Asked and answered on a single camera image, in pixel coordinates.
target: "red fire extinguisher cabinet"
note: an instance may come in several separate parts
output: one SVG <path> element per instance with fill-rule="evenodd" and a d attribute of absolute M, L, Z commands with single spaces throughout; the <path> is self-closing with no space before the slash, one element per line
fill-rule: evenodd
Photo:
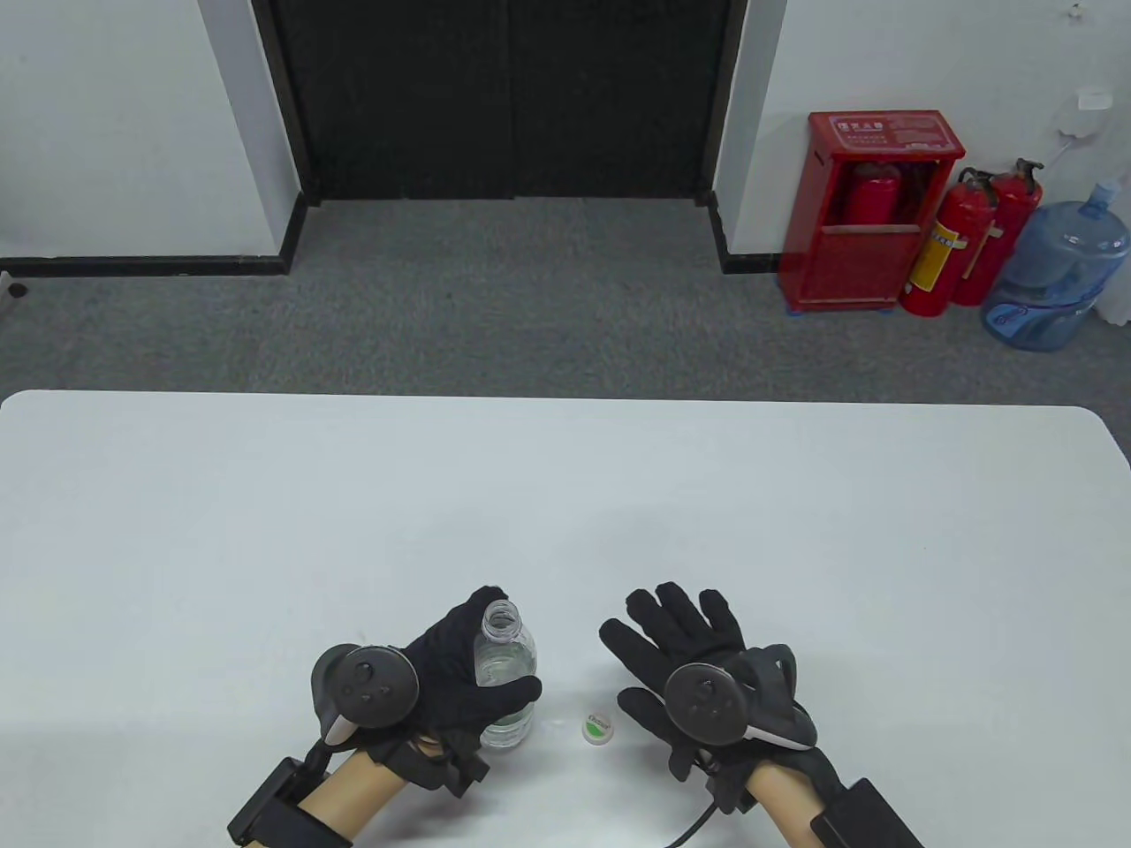
<path fill-rule="evenodd" d="M 812 140 L 778 271 L 782 292 L 795 312 L 890 309 L 966 150 L 934 111 L 814 112 L 809 126 Z M 900 175 L 898 198 L 883 213 L 888 223 L 846 223 L 858 207 L 853 192 L 866 184 L 857 167 L 863 173 L 875 165 Z"/>

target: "fire extinguisher cabinet label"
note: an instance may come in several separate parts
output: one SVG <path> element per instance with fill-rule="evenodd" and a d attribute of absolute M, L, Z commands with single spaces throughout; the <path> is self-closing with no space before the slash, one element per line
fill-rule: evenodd
<path fill-rule="evenodd" d="M 853 153 L 950 152 L 958 146 L 938 115 L 922 112 L 856 112 L 831 115 L 837 140 Z"/>
<path fill-rule="evenodd" d="M 966 246 L 966 242 L 959 240 L 959 234 L 942 224 L 935 224 L 931 231 L 931 237 L 923 245 L 918 261 L 912 270 L 910 284 L 924 292 L 934 289 L 935 283 L 942 276 L 942 269 L 947 266 L 947 260 L 956 250 Z"/>

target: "bottle neck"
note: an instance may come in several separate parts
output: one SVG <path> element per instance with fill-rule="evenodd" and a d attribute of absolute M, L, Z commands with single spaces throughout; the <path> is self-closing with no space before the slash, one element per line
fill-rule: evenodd
<path fill-rule="evenodd" d="M 1099 185 L 1097 185 L 1091 192 L 1091 197 L 1088 198 L 1088 202 L 1080 207 L 1080 214 L 1086 218 L 1093 219 L 1104 217 L 1116 194 L 1119 194 L 1119 188 L 1116 185 L 1099 183 Z"/>
<path fill-rule="evenodd" d="M 513 642 L 523 632 L 523 617 L 509 600 L 497 600 L 483 612 L 483 637 L 492 642 Z"/>

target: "forearm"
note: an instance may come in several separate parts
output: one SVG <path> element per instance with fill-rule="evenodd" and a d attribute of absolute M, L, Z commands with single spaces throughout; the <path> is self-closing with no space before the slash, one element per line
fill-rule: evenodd
<path fill-rule="evenodd" d="M 370 759 L 354 753 L 299 804 L 338 836 L 353 841 L 369 820 L 404 789 L 406 781 Z M 262 848 L 251 842 L 248 848 Z"/>
<path fill-rule="evenodd" d="M 823 848 L 810 822 L 824 811 L 824 805 L 809 778 L 767 762 L 754 769 L 746 789 L 774 820 L 789 848 Z"/>

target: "red fire extinguisher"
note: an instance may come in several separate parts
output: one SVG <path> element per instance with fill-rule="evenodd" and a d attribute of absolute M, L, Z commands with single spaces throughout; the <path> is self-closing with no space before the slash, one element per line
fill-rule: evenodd
<path fill-rule="evenodd" d="M 890 224 L 899 204 L 903 174 L 895 165 L 865 162 L 853 171 L 844 223 L 855 226 Z"/>
<path fill-rule="evenodd" d="M 986 233 L 981 254 L 974 260 L 974 267 L 964 279 L 958 280 L 958 287 L 951 297 L 953 303 L 960 306 L 981 306 L 990 294 L 1005 262 L 1013 256 L 1021 231 L 1045 197 L 1045 190 L 1033 175 L 1034 171 L 1043 167 L 1039 162 L 1018 159 L 1012 172 L 998 174 L 993 179 L 998 214 Z"/>
<path fill-rule="evenodd" d="M 915 315 L 934 318 L 947 311 L 950 296 L 973 266 L 998 209 L 992 174 L 968 167 L 947 192 L 934 230 L 923 245 L 899 302 Z"/>

